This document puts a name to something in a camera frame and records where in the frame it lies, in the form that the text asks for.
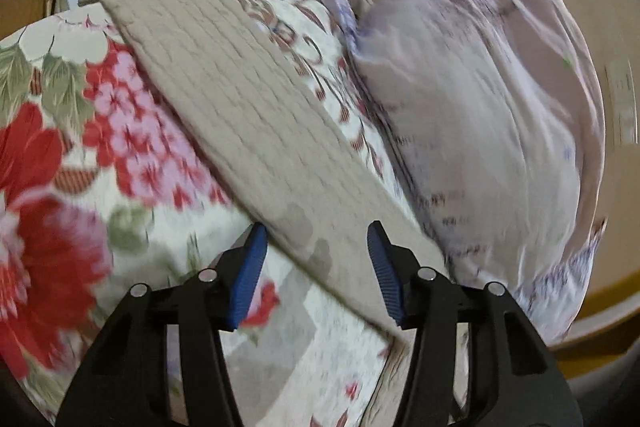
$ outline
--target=white fabric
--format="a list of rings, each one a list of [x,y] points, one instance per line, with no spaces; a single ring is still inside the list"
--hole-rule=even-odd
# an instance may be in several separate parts
[[[553,341],[584,299],[604,168],[602,94],[562,0],[361,0],[359,20],[323,2],[453,275],[506,284]]]

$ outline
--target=red flower print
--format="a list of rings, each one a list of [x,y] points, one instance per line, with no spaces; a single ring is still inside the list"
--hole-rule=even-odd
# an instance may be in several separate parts
[[[109,40],[103,62],[87,64],[86,81],[95,118],[85,124],[82,143],[96,150],[99,166],[115,166],[123,194],[178,209],[202,206],[205,199],[227,203],[184,133],[145,89],[126,46]]]
[[[345,425],[347,425],[347,420],[349,419],[348,412],[349,410],[347,409],[345,412],[342,413],[340,418],[338,418],[338,421],[336,422],[335,427],[344,427]],[[318,420],[316,420],[312,416],[311,421],[309,422],[309,427],[322,427],[322,425]]]
[[[84,124],[82,144],[85,147],[97,149],[96,161],[100,167],[109,167],[113,164],[115,156],[111,148],[112,135],[109,120],[105,116],[96,115],[94,120]]]
[[[94,24],[94,22],[91,20],[91,17],[89,17],[88,15],[86,16],[86,19],[84,20],[84,22],[82,23],[82,27],[83,28],[97,28],[98,25]]]
[[[0,129],[0,355],[16,378],[28,372],[23,352],[53,367],[60,332],[85,320],[91,286],[111,269],[97,215],[47,190],[61,160],[60,134],[33,103]]]
[[[240,324],[243,328],[263,327],[269,322],[273,309],[280,304],[280,297],[276,293],[273,281],[267,281],[254,294],[254,300],[249,307],[249,314]]]
[[[347,394],[347,398],[349,398],[350,401],[354,401],[360,396],[360,383],[355,380],[352,381],[344,388],[344,392]]]

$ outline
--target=cloth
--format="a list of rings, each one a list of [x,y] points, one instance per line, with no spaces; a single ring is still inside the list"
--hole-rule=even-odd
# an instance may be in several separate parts
[[[391,241],[447,274],[436,245],[366,173],[318,100],[235,0],[101,2],[249,213],[340,301],[400,340],[367,416],[369,425],[388,425],[413,334],[399,331],[386,313],[366,229],[379,219]]]
[[[602,94],[562,0],[360,0],[360,20],[322,1],[454,276],[501,281],[546,341],[562,335],[604,169]]]
[[[239,1],[412,219],[328,10],[317,0]],[[11,248],[0,256],[0,307],[8,312],[0,317],[0,355],[53,423],[84,353],[130,286],[180,284],[230,248],[251,218],[221,189],[162,96],[151,96],[101,4],[16,32],[0,42],[0,58],[11,66],[0,66],[0,83],[11,86],[0,92],[0,221],[8,225],[0,243]],[[69,90],[71,99],[58,95]],[[12,287],[24,281],[13,277],[22,269],[26,301]],[[187,423],[176,333],[167,335],[170,413]],[[248,317],[221,340],[248,427],[359,425],[400,344],[390,346],[388,334],[273,242]],[[465,371],[456,373],[457,396]]]

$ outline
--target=floral fabric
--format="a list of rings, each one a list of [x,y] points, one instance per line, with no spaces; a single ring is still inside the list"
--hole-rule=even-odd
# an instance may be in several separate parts
[[[410,214],[328,11],[239,1]],[[100,5],[0,42],[0,354],[52,422],[132,284],[178,284],[249,227],[212,172]],[[176,330],[167,342],[171,414],[186,423]],[[270,245],[248,317],[222,343],[246,425],[350,427],[389,340]]]

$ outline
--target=pink flower print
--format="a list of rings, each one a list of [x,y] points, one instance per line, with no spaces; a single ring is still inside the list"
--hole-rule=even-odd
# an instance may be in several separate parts
[[[113,66],[113,76],[127,84],[129,84],[130,80],[133,80],[136,77],[140,78],[138,68],[136,67],[136,61],[129,52],[120,51],[116,58],[117,62]]]
[[[158,108],[156,115],[162,131],[162,140],[169,152],[178,157],[189,157],[193,152],[193,147],[186,139],[180,128]]]
[[[109,116],[118,111],[123,114],[134,114],[129,89],[104,83],[97,91],[94,100],[95,112]]]
[[[146,90],[135,92],[133,100],[139,110],[153,112],[156,108],[154,97]]]
[[[198,191],[205,194],[210,191],[213,182],[210,172],[198,160],[196,153],[191,151],[188,156],[174,156],[173,161],[180,172],[181,179],[188,181]]]
[[[125,161],[129,184],[127,195],[153,206],[158,201],[172,201],[177,169],[163,164],[157,157],[134,156]]]
[[[138,92],[145,89],[145,83],[142,81],[142,77],[136,73],[127,80],[127,87],[129,87],[132,92]]]
[[[164,156],[166,148],[162,142],[160,126],[156,118],[145,115],[140,120],[115,113],[110,118],[110,145],[113,153],[120,157],[152,154]]]
[[[184,175],[176,158],[167,158],[163,168],[172,176],[172,184],[174,184],[173,203],[176,208],[193,207],[196,204],[202,206],[198,198],[200,190],[189,176]]]

